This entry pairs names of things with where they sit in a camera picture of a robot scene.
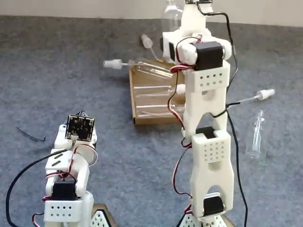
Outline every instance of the black zip tie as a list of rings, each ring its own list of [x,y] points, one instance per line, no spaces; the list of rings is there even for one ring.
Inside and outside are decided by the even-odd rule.
[[[27,134],[25,131],[21,130],[19,127],[17,127],[17,129],[18,129],[20,132],[22,132],[24,135],[28,136],[30,139],[32,139],[33,141],[35,141],[35,142],[44,142],[44,141],[46,140],[46,136],[44,136],[43,140],[41,140],[41,139],[38,139],[38,138],[36,138],[36,137],[33,137],[33,136]]]
[[[218,117],[221,117],[223,114],[226,113],[227,109],[232,106],[232,105],[239,105],[241,104],[240,102],[237,102],[237,103],[229,103],[229,104],[226,104],[225,105],[225,110],[222,112],[222,113],[219,113],[218,115],[212,115],[210,114],[213,118],[218,118]]]

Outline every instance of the glass vial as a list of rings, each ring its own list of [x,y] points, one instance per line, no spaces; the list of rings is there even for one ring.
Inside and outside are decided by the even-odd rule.
[[[129,63],[133,65],[133,71],[135,73],[142,72],[155,79],[171,79],[173,77],[170,68],[161,62],[139,58]]]
[[[167,0],[167,6],[162,15],[162,32],[173,32],[181,27],[183,10],[176,4],[175,0]]]
[[[171,108],[175,110],[179,115],[182,116],[185,107],[182,104],[172,103]],[[136,106],[137,116],[144,117],[171,117],[173,114],[167,108],[167,104],[155,104],[155,105],[137,105]]]
[[[175,87],[170,85],[142,85],[134,87],[134,95],[140,97],[170,97],[175,92]]]
[[[264,111],[260,110],[258,115],[250,122],[250,128],[246,139],[246,154],[256,160],[260,165],[266,165],[267,135],[265,131],[266,121]]]

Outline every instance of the white spray cap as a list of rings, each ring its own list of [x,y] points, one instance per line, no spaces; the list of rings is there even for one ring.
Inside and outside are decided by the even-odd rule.
[[[104,68],[113,68],[116,70],[122,69],[123,65],[125,65],[125,63],[122,63],[121,59],[107,60],[103,62]]]
[[[271,96],[273,96],[276,93],[274,89],[267,89],[267,90],[260,90],[257,92],[258,100],[264,100]]]
[[[177,94],[181,95],[185,93],[185,84],[178,84],[177,85]]]
[[[141,39],[142,39],[143,46],[146,49],[150,49],[152,47],[152,40],[146,34],[143,34],[141,36]]]

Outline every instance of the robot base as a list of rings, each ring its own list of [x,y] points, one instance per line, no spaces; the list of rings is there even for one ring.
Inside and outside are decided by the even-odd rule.
[[[117,224],[105,204],[94,204],[91,227],[117,227]]]
[[[192,214],[186,214],[182,217],[176,227],[234,227],[233,223],[224,215],[214,218],[213,224],[201,223]]]

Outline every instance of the robotic arm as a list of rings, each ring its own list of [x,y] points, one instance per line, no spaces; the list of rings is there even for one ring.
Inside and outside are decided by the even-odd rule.
[[[229,41],[213,37],[206,28],[211,13],[209,0],[186,0],[181,28],[163,33],[163,57],[176,65],[191,66],[185,75],[185,112],[182,134],[193,149],[194,167],[190,180],[192,218],[203,226],[224,227],[221,215],[233,206],[234,172],[231,164],[231,136],[226,131],[226,89],[232,55]],[[197,128],[204,114],[213,116],[211,127]],[[218,186],[219,192],[208,193]]]
[[[48,158],[45,171],[45,227],[90,227],[93,195],[86,191],[89,166],[98,155],[95,151],[97,135],[94,119],[69,115],[67,125],[60,125],[51,153],[71,148]]]

